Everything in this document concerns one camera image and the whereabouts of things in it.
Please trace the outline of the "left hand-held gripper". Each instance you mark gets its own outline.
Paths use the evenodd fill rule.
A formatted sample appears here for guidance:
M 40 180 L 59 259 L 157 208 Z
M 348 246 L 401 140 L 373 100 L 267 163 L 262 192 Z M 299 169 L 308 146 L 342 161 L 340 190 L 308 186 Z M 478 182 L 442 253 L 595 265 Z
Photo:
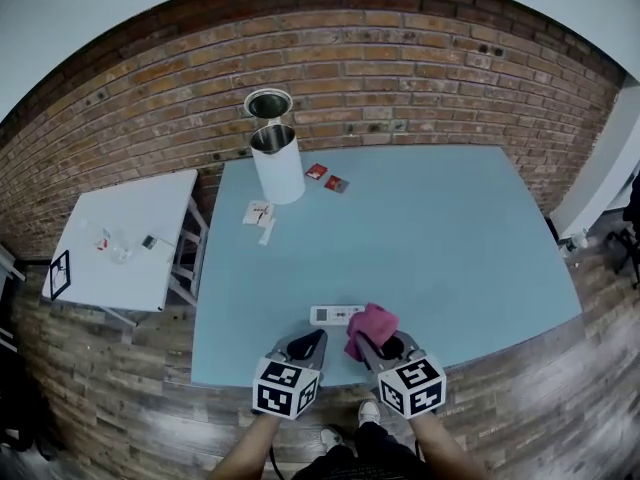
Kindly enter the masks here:
M 296 420 L 315 400 L 328 335 L 325 330 L 290 334 L 262 357 L 253 379 L 252 410 Z

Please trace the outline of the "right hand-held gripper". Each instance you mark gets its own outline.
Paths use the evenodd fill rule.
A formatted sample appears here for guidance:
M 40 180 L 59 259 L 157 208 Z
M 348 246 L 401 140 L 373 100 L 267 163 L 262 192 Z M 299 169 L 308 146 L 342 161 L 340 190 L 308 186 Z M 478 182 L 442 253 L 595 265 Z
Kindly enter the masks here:
M 396 338 L 375 345 L 366 335 L 357 335 L 356 347 L 368 369 L 388 369 L 377 375 L 379 398 L 406 420 L 433 412 L 446 401 L 446 374 L 430 361 L 426 352 L 406 332 L 398 332 L 402 360 L 396 364 Z

